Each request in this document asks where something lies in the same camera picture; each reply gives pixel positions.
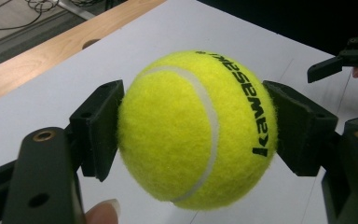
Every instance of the fuzzy felt surface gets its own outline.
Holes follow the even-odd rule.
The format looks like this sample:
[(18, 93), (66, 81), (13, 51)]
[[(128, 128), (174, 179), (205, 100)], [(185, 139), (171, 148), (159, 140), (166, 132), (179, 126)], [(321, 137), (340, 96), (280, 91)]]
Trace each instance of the fuzzy felt surface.
[[(217, 126), (211, 125), (194, 83), (170, 67), (197, 78), (212, 102)], [(136, 181), (160, 201), (189, 193), (205, 175), (213, 132), (218, 136), (212, 171), (194, 192), (174, 202), (186, 209), (211, 210), (232, 204), (268, 169), (278, 135), (268, 92), (235, 60), (214, 52), (186, 50), (147, 66), (127, 90), (119, 109), (123, 161)]]

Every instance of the wooden surface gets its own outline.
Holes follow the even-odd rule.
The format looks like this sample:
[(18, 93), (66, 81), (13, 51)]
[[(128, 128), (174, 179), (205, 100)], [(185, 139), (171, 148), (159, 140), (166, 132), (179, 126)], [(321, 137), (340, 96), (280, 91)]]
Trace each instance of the wooden surface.
[(129, 0), (0, 64), (0, 97), (145, 14), (164, 0)]

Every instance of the tennis ball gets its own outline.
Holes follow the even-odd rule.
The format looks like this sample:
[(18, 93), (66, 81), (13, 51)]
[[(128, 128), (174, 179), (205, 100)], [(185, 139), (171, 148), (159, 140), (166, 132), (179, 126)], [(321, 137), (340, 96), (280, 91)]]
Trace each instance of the tennis ball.
[(121, 157), (154, 198), (191, 210), (236, 202), (277, 147), (269, 94), (240, 63), (186, 50), (147, 66), (118, 115)]

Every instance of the white table surface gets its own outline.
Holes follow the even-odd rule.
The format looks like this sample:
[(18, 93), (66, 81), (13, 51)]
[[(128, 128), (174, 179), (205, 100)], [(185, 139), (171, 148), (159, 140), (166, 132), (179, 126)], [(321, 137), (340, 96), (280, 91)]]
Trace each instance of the white table surface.
[[(66, 127), (70, 115), (100, 85), (123, 79), (127, 89), (149, 63), (173, 51), (205, 49), (245, 64), (260, 79), (281, 82), (339, 116), (337, 132), (358, 117), (358, 80), (351, 69), (307, 83), (310, 66), (332, 55), (272, 33), (195, 0), (167, 0), (141, 18), (0, 98), (0, 165), (17, 158), (22, 138)], [(187, 211), (150, 197), (127, 172), (119, 153), (100, 183), (79, 172), (85, 210), (117, 198), (120, 223), (327, 223), (321, 180), (297, 177), (279, 156), (260, 182), (230, 207)]]

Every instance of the black plastic bracket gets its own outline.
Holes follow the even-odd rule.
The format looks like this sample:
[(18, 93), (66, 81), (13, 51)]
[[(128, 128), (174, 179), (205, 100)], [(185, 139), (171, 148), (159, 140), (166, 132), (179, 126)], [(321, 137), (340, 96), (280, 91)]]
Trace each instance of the black plastic bracket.
[(124, 97), (122, 80), (97, 88), (69, 118), (66, 127), (75, 166), (84, 176), (104, 181), (117, 153), (118, 107)]
[(322, 187), (329, 223), (358, 223), (358, 119), (345, 123), (338, 143), (343, 175), (326, 172)]
[(298, 176), (316, 176), (324, 144), (335, 135), (338, 118), (298, 91), (264, 81), (278, 117), (278, 154)]
[(349, 39), (347, 47), (338, 56), (311, 66), (308, 70), (308, 82), (330, 77), (342, 71), (343, 66), (358, 67), (358, 37)]
[(10, 181), (3, 223), (85, 223), (80, 199), (64, 130), (28, 134)]

